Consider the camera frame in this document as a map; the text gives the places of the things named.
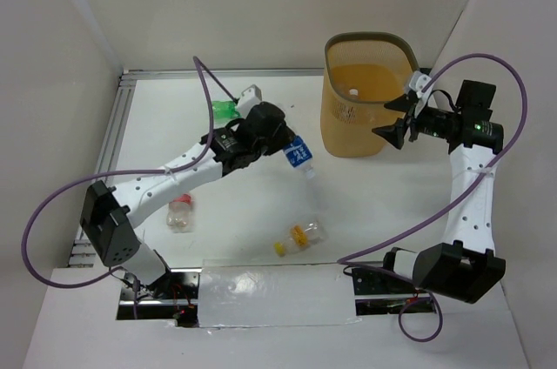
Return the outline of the clear bottle yellow cap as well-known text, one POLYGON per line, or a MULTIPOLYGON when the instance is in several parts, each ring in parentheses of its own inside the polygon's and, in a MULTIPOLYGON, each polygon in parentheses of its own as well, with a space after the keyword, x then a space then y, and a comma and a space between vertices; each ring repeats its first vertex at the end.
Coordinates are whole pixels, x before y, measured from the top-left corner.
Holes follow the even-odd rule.
POLYGON ((288 228, 285 237, 273 244, 273 250, 279 257, 303 252, 327 239, 323 225, 317 219, 299 222, 288 228))

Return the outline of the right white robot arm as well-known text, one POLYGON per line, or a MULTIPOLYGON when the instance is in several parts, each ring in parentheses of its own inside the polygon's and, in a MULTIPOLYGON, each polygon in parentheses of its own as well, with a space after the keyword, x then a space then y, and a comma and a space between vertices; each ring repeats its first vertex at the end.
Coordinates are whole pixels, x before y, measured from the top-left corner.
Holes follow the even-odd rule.
POLYGON ((431 78, 414 72, 405 94, 386 103, 403 113, 374 133, 399 149, 425 134, 448 144, 452 169, 451 200, 440 243, 422 252, 393 248, 384 257, 379 281, 400 292, 409 281, 418 288, 473 304, 504 276, 506 262, 495 255, 492 234, 493 184, 489 163, 503 149, 504 129, 492 122, 490 105, 496 88, 466 80, 450 111, 428 106, 431 78))

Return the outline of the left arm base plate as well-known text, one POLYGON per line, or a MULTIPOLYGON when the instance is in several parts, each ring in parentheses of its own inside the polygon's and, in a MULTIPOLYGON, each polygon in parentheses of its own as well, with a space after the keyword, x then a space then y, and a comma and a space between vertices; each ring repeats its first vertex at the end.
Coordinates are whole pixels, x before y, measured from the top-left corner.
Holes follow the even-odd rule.
POLYGON ((120 293, 116 319, 167 320, 177 327, 198 327, 198 293, 201 268, 175 268, 162 287, 134 286, 134 278, 124 272, 116 276, 120 293))

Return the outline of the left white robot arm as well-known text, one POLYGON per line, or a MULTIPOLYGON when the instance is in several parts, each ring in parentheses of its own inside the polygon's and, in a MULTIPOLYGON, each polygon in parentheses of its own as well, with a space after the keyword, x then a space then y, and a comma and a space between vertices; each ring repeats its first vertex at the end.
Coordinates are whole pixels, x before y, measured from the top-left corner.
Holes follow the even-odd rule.
POLYGON ((248 167, 293 142, 295 133, 276 105, 262 102, 246 118, 205 135, 185 153, 193 162, 185 171, 159 169, 108 187, 91 184, 86 192, 80 225, 102 263, 122 267, 135 276, 154 299, 171 290, 171 270, 164 259, 136 234, 154 212, 193 189, 248 167))

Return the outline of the clear bottle red label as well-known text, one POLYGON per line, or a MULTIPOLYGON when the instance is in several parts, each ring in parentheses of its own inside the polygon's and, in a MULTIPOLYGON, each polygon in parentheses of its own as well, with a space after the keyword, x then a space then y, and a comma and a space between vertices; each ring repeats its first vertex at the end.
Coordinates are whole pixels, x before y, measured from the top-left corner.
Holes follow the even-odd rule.
POLYGON ((194 201, 185 193, 168 204, 166 224, 171 231, 185 233, 193 231, 194 201))

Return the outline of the clear bottle blue label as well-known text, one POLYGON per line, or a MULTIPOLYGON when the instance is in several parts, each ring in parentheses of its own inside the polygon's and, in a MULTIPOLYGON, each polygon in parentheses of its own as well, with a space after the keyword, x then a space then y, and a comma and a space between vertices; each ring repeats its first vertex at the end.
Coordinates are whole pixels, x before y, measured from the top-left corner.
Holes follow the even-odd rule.
POLYGON ((313 155, 303 138, 296 135, 294 139, 287 144, 282 152, 285 154, 291 167, 304 174, 307 179, 316 176, 313 168, 313 155))

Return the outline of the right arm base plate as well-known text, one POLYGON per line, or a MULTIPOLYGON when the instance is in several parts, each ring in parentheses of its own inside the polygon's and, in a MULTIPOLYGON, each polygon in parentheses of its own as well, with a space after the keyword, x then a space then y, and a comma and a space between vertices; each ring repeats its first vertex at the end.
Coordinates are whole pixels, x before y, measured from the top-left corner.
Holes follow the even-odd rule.
POLYGON ((430 297, 411 284, 367 269, 346 266, 343 273, 352 280, 357 316, 436 312, 430 297))

